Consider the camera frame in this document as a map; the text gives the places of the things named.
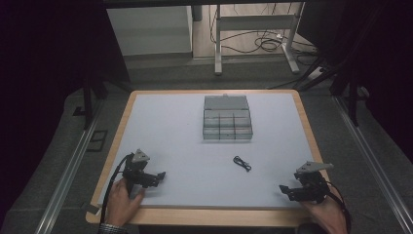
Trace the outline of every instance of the dark background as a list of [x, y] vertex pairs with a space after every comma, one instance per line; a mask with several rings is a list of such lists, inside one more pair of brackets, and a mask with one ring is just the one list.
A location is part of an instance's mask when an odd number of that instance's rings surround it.
[[86, 78], [129, 75], [101, 4], [2, 1], [0, 11], [3, 221], [47, 150], [66, 97]]
[[[332, 45], [349, 31], [357, 34], [365, 9], [375, 3], [347, 1], [336, 36], [328, 39]], [[412, 10], [411, 1], [389, 3], [355, 62], [357, 79], [370, 93], [368, 108], [410, 160]], [[87, 77], [126, 81], [128, 73], [101, 4], [1, 1], [0, 23], [3, 221], [51, 142], [65, 98]], [[351, 42], [330, 56], [341, 59]]]

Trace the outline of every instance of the hand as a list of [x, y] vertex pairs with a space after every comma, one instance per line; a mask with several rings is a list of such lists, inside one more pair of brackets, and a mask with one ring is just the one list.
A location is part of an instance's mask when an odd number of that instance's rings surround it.
[[139, 209], [140, 203], [145, 196], [145, 189], [140, 189], [136, 197], [131, 200], [127, 190], [127, 181], [125, 178], [113, 183], [109, 193], [107, 204], [106, 223], [123, 226], [133, 218]]
[[[338, 191], [330, 186], [330, 191], [340, 198]], [[310, 214], [329, 234], [347, 234], [346, 218], [341, 211], [340, 206], [329, 196], [320, 204], [310, 202], [301, 202]]]

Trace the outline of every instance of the sleeve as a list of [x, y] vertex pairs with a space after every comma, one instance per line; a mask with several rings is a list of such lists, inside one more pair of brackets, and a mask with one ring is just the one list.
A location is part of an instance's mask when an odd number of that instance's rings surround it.
[[128, 231], [126, 228], [120, 226], [101, 223], [97, 234], [128, 234]]

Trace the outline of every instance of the black wire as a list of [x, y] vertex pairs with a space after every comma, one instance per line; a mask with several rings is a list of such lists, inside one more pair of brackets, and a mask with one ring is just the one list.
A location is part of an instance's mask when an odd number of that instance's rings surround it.
[[286, 86], [286, 85], [295, 83], [295, 82], [297, 82], [298, 80], [300, 80], [300, 79], [298, 78], [298, 79], [295, 79], [295, 80], [292, 80], [292, 81], [288, 81], [288, 82], [283, 83], [283, 84], [279, 84], [279, 85], [272, 86], [272, 87], [267, 87], [266, 89], [267, 89], [267, 90], [273, 90], [273, 89], [276, 89], [276, 88], [279, 88], [279, 87], [282, 87], [282, 86]]
[[249, 165], [249, 163], [246, 163], [245, 161], [243, 161], [240, 156], [235, 156], [234, 157], [234, 163], [236, 163], [237, 165], [240, 165], [241, 167], [245, 168], [247, 172], [251, 171], [251, 166]]
[[309, 181], [309, 180], [304, 180], [304, 181], [305, 181], [305, 182], [308, 182], [308, 183], [311, 183], [314, 187], [322, 190], [327, 196], [329, 196], [331, 199], [333, 199], [333, 200], [340, 206], [341, 211], [343, 212], [344, 217], [345, 217], [345, 219], [346, 219], [347, 232], [350, 233], [350, 231], [352, 230], [352, 215], [350, 214], [349, 210], [347, 209], [346, 203], [344, 202], [344, 197], [343, 197], [343, 195], [341, 194], [341, 192], [340, 192], [340, 190], [338, 189], [338, 187], [335, 186], [333, 183], [331, 183], [331, 182], [329, 182], [329, 181], [326, 181], [326, 183], [329, 183], [331, 186], [333, 186], [333, 187], [337, 190], [340, 198], [338, 198], [338, 197], [337, 197], [334, 193], [332, 193], [329, 189], [328, 189], [328, 190], [325, 190], [323, 187], [321, 187], [321, 186], [319, 186], [318, 184], [316, 184], [316, 183], [314, 183], [314, 182], [312, 182], [312, 181]]
[[[288, 12], [287, 12], [288, 14], [289, 14], [289, 12], [290, 12], [291, 5], [292, 5], [292, 4], [290, 3], [290, 4], [289, 4], [289, 7], [288, 7]], [[274, 4], [274, 7], [273, 7], [273, 10], [272, 10], [271, 15], [274, 14], [276, 8], [277, 8], [277, 3]], [[209, 40], [210, 40], [212, 43], [216, 43], [216, 40], [215, 40], [215, 38], [213, 37], [213, 33], [212, 33], [213, 25], [215, 24], [215, 20], [216, 20], [216, 16], [217, 16], [217, 10], [215, 10], [215, 14], [214, 14], [213, 20], [212, 20], [212, 22], [211, 22], [211, 18], [210, 18], [210, 5], [209, 5], [209, 6], [208, 6]], [[282, 37], [281, 41], [280, 41], [280, 40], [277, 40], [277, 39], [274, 39], [274, 38], [269, 38], [269, 37], [267, 37], [269, 34], [276, 34], [276, 35], [278, 35], [278, 33], [273, 32], [273, 31], [270, 31], [270, 30], [264, 30], [264, 31], [262, 31], [262, 30], [253, 30], [253, 31], [238, 33], [238, 34], [235, 34], [235, 35], [232, 35], [232, 36], [223, 38], [223, 39], [221, 39], [220, 41], [222, 42], [222, 41], [225, 41], [225, 40], [228, 40], [228, 39], [231, 39], [231, 38], [234, 38], [234, 37], [238, 37], [238, 36], [241, 36], [241, 35], [249, 34], [249, 33], [257, 33], [257, 36], [259, 36], [259, 38], [256, 38], [255, 41], [254, 41], [254, 44], [255, 44], [255, 46], [256, 46], [255, 49], [253, 49], [253, 50], [251, 50], [251, 51], [240, 51], [240, 50], [238, 50], [238, 49], [235, 49], [235, 48], [229, 47], [229, 46], [221, 46], [221, 47], [222, 47], [222, 48], [229, 49], [229, 50], [233, 50], [233, 51], [236, 51], [236, 52], [242, 53], [242, 54], [253, 53], [253, 52], [255, 52], [255, 51], [258, 51], [259, 49], [262, 49], [262, 50], [265, 51], [265, 52], [271, 53], [271, 52], [275, 51], [275, 50], [282, 44], [283, 38], [286, 38], [286, 39], [287, 39], [287, 37], [284, 37], [284, 36]], [[311, 45], [311, 44], [301, 43], [301, 42], [297, 42], [297, 41], [292, 41], [292, 42], [293, 42], [293, 43], [296, 43], [296, 44], [300, 44], [300, 45], [305, 45], [305, 46], [314, 47], [314, 45]]]
[[102, 211], [101, 211], [101, 215], [100, 215], [100, 223], [104, 223], [104, 219], [105, 219], [105, 215], [106, 215], [107, 201], [108, 201], [108, 198], [109, 198], [109, 193], [110, 193], [110, 189], [112, 188], [113, 182], [115, 181], [115, 178], [118, 175], [122, 164], [128, 159], [128, 157], [132, 157], [132, 156], [133, 156], [132, 154], [125, 156], [125, 158], [123, 158], [122, 161], [119, 163], [118, 167], [116, 167], [116, 170], [113, 173], [113, 175], [110, 177], [110, 181], [109, 181], [109, 184], [107, 185], [106, 192], [105, 192], [104, 198], [103, 198]]
[[265, 9], [267, 9], [269, 6], [269, 3], [267, 3], [267, 5], [265, 6], [265, 8], [262, 10], [261, 15], [265, 12]]

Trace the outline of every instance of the clear plastic container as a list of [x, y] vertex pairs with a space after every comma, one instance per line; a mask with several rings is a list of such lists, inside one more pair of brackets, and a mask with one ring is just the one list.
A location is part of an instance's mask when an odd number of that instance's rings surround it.
[[252, 139], [246, 96], [206, 96], [204, 139]]

